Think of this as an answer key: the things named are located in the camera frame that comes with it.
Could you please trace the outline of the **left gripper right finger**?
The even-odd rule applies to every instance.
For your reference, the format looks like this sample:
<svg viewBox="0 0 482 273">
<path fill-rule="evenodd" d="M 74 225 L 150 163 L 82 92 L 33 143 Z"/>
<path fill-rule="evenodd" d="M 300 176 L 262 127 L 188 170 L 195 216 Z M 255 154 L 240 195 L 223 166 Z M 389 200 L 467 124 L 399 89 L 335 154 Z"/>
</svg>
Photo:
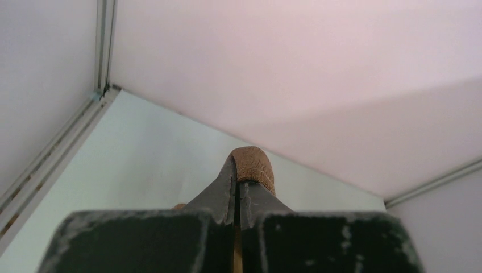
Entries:
<svg viewBox="0 0 482 273">
<path fill-rule="evenodd" d="M 423 272 L 401 221 L 383 212 L 295 212 L 239 186 L 245 272 Z"/>
</svg>

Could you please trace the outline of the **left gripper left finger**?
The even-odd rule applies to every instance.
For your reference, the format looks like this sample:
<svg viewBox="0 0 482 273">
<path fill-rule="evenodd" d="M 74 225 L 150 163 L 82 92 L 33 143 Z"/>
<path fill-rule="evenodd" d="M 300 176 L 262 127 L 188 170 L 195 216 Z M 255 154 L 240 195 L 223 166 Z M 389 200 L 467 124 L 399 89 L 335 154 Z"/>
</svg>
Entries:
<svg viewBox="0 0 482 273">
<path fill-rule="evenodd" d="M 236 164 L 181 209 L 85 210 L 52 236 L 39 272 L 231 272 Z"/>
</svg>

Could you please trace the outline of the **brown cloth napkin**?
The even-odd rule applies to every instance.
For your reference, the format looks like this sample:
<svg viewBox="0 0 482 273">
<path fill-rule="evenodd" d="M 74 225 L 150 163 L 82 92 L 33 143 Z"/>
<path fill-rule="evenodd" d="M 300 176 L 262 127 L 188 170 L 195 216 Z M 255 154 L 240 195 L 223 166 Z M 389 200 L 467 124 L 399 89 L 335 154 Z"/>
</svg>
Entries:
<svg viewBox="0 0 482 273">
<path fill-rule="evenodd" d="M 172 210 L 207 210 L 217 221 L 225 221 L 235 213 L 236 193 L 245 185 L 260 188 L 263 199 L 277 199 L 271 161 L 256 146 L 232 150 L 217 177 L 194 199 Z"/>
</svg>

